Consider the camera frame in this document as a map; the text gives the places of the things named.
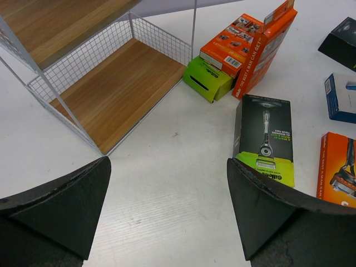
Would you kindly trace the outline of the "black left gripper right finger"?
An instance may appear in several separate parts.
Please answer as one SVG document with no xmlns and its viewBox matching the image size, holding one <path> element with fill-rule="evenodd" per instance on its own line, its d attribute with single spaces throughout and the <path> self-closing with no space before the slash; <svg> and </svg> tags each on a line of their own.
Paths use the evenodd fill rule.
<svg viewBox="0 0 356 267">
<path fill-rule="evenodd" d="M 355 266 L 355 209 L 317 199 L 227 160 L 245 259 L 252 266 Z"/>
</svg>

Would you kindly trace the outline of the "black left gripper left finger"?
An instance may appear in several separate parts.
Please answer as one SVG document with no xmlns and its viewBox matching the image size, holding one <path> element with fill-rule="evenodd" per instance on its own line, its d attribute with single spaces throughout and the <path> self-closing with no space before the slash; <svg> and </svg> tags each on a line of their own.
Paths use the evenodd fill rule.
<svg viewBox="0 0 356 267">
<path fill-rule="evenodd" d="M 107 156 L 1 199 L 1 266 L 82 266 L 111 176 Z"/>
</svg>

